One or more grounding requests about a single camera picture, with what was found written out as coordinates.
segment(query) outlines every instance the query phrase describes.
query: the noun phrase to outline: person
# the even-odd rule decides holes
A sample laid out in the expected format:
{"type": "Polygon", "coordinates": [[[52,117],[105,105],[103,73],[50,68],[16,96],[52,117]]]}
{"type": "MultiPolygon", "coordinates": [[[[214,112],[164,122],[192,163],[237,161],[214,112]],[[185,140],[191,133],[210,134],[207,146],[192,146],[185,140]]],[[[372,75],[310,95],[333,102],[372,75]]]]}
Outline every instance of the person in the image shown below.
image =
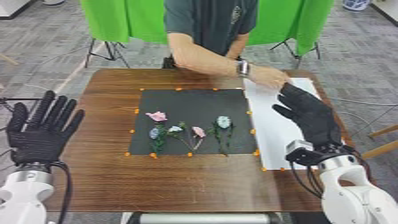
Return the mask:
{"type": "Polygon", "coordinates": [[[247,77],[281,88],[286,73],[240,59],[256,27],[258,0],[166,0],[166,30],[173,56],[164,68],[185,68],[208,75],[247,77]]]}

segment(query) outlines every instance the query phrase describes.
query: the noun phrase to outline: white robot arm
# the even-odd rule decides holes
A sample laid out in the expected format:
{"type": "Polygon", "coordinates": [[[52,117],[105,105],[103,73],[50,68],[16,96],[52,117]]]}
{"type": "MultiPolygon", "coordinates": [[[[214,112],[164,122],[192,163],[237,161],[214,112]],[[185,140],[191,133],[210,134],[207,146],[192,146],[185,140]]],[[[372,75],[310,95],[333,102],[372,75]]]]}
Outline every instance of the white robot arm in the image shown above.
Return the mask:
{"type": "Polygon", "coordinates": [[[365,167],[352,155],[342,155],[318,165],[326,186],[322,207],[331,223],[397,224],[398,205],[388,192],[370,183],[365,167]],[[354,186],[342,186],[349,181],[354,186]]]}
{"type": "Polygon", "coordinates": [[[395,199],[370,183],[365,167],[349,151],[349,147],[331,147],[326,152],[315,151],[311,143],[297,140],[288,145],[286,160],[304,166],[318,165],[326,190],[317,196],[322,198],[331,223],[398,224],[395,199]],[[350,182],[350,186],[343,186],[342,181],[350,182]]]}
{"type": "Polygon", "coordinates": [[[54,194],[52,174],[45,170],[22,169],[9,176],[0,188],[0,223],[47,224],[43,201],[54,194]]]}

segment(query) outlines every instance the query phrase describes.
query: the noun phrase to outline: black mat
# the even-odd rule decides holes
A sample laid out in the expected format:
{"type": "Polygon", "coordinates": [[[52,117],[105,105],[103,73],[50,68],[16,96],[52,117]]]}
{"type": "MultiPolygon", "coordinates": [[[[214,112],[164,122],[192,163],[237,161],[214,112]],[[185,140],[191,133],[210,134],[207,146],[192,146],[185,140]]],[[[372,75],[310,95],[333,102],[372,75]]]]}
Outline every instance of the black mat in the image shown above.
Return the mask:
{"type": "MultiPolygon", "coordinates": [[[[151,153],[151,138],[150,131],[155,127],[155,122],[146,116],[146,113],[157,111],[166,112],[167,122],[166,128],[178,125],[185,121],[187,126],[198,126],[205,130],[212,128],[212,122],[219,116],[230,116],[235,123],[231,150],[230,154],[249,154],[254,152],[256,139],[251,134],[251,117],[247,115],[249,103],[242,90],[146,90],[141,98],[141,112],[135,119],[135,134],[132,135],[130,152],[134,155],[151,153]]],[[[189,148],[178,139],[167,137],[164,151],[160,155],[187,154],[189,148]]],[[[219,143],[215,136],[208,135],[198,154],[219,153],[219,143]]]]}

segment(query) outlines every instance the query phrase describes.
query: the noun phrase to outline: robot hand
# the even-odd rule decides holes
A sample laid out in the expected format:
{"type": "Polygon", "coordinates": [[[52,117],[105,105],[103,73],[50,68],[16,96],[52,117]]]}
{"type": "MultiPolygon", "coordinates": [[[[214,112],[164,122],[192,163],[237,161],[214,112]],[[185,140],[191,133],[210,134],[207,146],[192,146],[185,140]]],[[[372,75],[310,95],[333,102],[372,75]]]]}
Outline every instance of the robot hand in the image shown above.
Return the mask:
{"type": "Polygon", "coordinates": [[[358,164],[349,151],[342,150],[345,147],[342,147],[342,131],[333,109],[317,97],[288,83],[281,90],[279,101],[288,108],[274,105],[274,109],[297,123],[304,139],[315,146],[315,151],[308,149],[308,144],[306,147],[304,145],[295,147],[286,160],[306,166],[318,164],[326,189],[318,196],[322,196],[322,208],[331,222],[336,224],[398,223],[395,199],[370,183],[365,167],[358,164]],[[349,181],[354,186],[342,186],[342,180],[349,181]]]}
{"type": "MultiPolygon", "coordinates": [[[[47,223],[43,201],[54,194],[50,166],[59,166],[68,173],[66,189],[70,190],[66,190],[63,211],[70,205],[71,176],[68,166],[59,162],[59,156],[82,123],[84,110],[79,110],[66,125],[77,101],[68,101],[68,98],[61,96],[54,103],[54,99],[55,93],[48,91],[31,121],[27,106],[24,103],[16,104],[6,129],[9,145],[15,148],[11,159],[18,166],[0,188],[0,199],[6,201],[0,205],[0,223],[8,224],[47,223]]],[[[63,221],[64,212],[61,213],[59,224],[63,221]]]]}
{"type": "Polygon", "coordinates": [[[11,155],[16,165],[34,162],[50,164],[59,161],[68,140],[79,129],[84,110],[79,110],[66,126],[77,107],[77,100],[70,100],[68,102],[66,96],[61,96],[50,110],[54,99],[55,93],[48,91],[31,121],[27,121],[29,110],[25,104],[18,103],[15,106],[13,118],[8,125],[8,137],[9,146],[16,148],[11,155]]]}
{"type": "Polygon", "coordinates": [[[313,143],[315,149],[322,149],[329,144],[342,145],[342,131],[333,109],[318,98],[286,83],[278,99],[288,108],[279,105],[274,105],[272,108],[297,123],[304,139],[313,143]]]}

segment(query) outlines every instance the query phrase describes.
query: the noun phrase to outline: gray floor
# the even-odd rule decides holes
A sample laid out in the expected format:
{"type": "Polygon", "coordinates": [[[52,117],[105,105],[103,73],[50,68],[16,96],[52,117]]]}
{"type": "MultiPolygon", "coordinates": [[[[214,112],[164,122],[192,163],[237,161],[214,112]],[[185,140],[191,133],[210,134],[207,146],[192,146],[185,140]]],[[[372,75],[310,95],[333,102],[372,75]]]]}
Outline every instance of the gray floor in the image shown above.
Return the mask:
{"type": "MultiPolygon", "coordinates": [[[[0,21],[0,52],[16,59],[18,66],[0,60],[2,97],[41,96],[47,89],[57,89],[79,98],[93,72],[103,67],[123,67],[123,63],[93,58],[89,69],[77,70],[84,62],[89,46],[89,29],[79,0],[70,0],[61,7],[45,7],[36,2],[29,10],[11,21],[0,21]]],[[[167,46],[137,39],[123,50],[134,68],[160,68],[167,46]]],[[[244,57],[260,65],[292,69],[295,61],[281,47],[269,51],[272,45],[247,47],[244,57]]],[[[302,69],[317,73],[331,97],[379,104],[398,104],[398,28],[372,8],[354,13],[342,9],[340,1],[333,9],[324,34],[320,37],[322,60],[315,52],[306,55],[302,69]]],[[[333,101],[350,134],[358,133],[366,123],[390,110],[377,106],[333,101]]],[[[0,109],[0,124],[9,114],[0,109]]],[[[374,123],[374,129],[398,124],[398,110],[393,109],[374,123]]],[[[366,152],[398,139],[398,133],[372,140],[370,128],[354,136],[358,150],[366,152]]],[[[0,148],[8,149],[4,134],[0,148]]],[[[381,187],[398,199],[398,151],[370,160],[374,177],[381,187]]],[[[11,162],[0,158],[0,169],[11,162]]],[[[13,169],[2,169],[0,181],[13,169]]],[[[70,223],[118,223],[119,214],[71,213],[70,223]]]]}

